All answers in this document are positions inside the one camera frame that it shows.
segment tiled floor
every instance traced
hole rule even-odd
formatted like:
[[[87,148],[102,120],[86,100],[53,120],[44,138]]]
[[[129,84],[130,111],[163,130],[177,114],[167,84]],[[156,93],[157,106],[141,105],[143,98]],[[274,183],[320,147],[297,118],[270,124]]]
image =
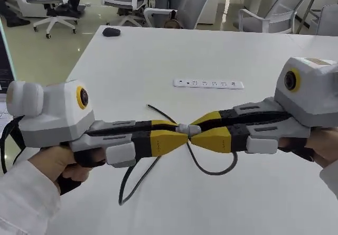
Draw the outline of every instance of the tiled floor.
[[[230,0],[219,0],[215,24],[198,25],[198,29],[237,31],[232,26],[232,21],[236,19],[241,5],[229,5],[229,2]],[[18,80],[41,84],[64,81],[98,26],[104,25],[107,20],[112,25],[118,23],[116,8],[102,7],[100,0],[81,0],[81,3],[92,6],[86,8],[84,17],[79,20],[77,34],[72,34],[71,29],[66,26],[56,24],[51,31],[52,38],[48,40],[45,38],[46,26],[40,26],[40,31],[35,33],[32,25],[9,29],[3,21]],[[18,148],[11,140],[8,142],[6,151],[10,164]]]

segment black shoe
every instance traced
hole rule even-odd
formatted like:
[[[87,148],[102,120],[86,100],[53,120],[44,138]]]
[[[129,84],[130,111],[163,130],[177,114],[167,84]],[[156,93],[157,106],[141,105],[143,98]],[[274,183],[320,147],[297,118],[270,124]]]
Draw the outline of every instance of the black shoe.
[[[29,20],[23,20],[21,18],[15,18],[13,20],[7,20],[7,26],[8,27],[16,27],[16,26],[23,26],[23,25],[29,25],[31,22]]]

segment black computer mouse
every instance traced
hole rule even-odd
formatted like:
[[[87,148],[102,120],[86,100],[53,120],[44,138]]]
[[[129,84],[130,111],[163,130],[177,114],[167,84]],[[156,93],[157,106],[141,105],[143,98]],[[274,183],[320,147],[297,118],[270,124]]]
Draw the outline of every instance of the black computer mouse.
[[[102,34],[104,35],[104,37],[116,37],[116,36],[120,36],[121,31],[116,28],[107,27],[104,29]]]

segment hand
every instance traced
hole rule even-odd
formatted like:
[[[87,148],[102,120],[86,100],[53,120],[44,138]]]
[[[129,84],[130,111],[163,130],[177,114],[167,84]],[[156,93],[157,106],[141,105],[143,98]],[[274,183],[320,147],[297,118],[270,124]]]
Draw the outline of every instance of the hand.
[[[98,149],[94,155],[96,161],[105,159],[103,149]],[[59,193],[61,191],[57,183],[57,178],[61,174],[64,178],[71,178],[73,181],[84,182],[91,171],[91,168],[84,168],[76,164],[73,152],[69,148],[61,146],[42,149],[31,157],[29,162],[56,185]]]
[[[289,138],[282,138],[279,147],[285,147]],[[305,145],[315,151],[315,162],[322,168],[327,167],[338,160],[338,129],[315,129],[311,132],[310,138]]]

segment gray plastic casing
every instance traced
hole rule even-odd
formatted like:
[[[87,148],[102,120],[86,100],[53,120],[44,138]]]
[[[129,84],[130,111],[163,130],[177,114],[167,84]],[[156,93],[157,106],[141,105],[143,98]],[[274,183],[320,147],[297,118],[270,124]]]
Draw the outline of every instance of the gray plastic casing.
[[[284,83],[288,71],[297,69],[300,88],[289,91]],[[274,99],[307,127],[338,126],[338,64],[318,59],[290,58],[277,81]]]

